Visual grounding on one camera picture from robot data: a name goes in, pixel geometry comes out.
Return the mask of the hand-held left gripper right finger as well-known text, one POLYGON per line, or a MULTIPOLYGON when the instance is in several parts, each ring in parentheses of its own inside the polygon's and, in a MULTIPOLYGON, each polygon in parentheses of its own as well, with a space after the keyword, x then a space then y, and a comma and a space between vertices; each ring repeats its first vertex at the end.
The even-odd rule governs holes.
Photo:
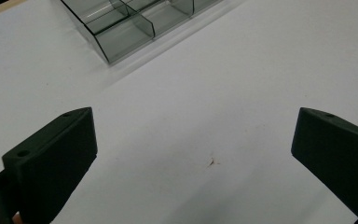
POLYGON ((357 216, 358 224, 358 126, 302 107, 291 153, 357 216))

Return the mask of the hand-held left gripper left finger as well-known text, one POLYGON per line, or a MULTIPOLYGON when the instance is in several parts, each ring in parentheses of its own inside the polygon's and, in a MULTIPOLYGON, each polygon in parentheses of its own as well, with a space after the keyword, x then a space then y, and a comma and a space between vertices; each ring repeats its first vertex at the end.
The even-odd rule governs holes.
POLYGON ((29 224, 49 224, 97 157, 90 107, 66 112, 3 157, 6 210, 29 224))

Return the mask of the clear grey compartment organizer box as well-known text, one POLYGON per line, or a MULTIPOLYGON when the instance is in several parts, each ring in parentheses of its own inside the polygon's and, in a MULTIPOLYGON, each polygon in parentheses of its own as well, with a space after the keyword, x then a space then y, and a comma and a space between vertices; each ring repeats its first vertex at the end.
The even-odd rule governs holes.
POLYGON ((220 0, 60 0, 76 29, 116 63, 220 0))

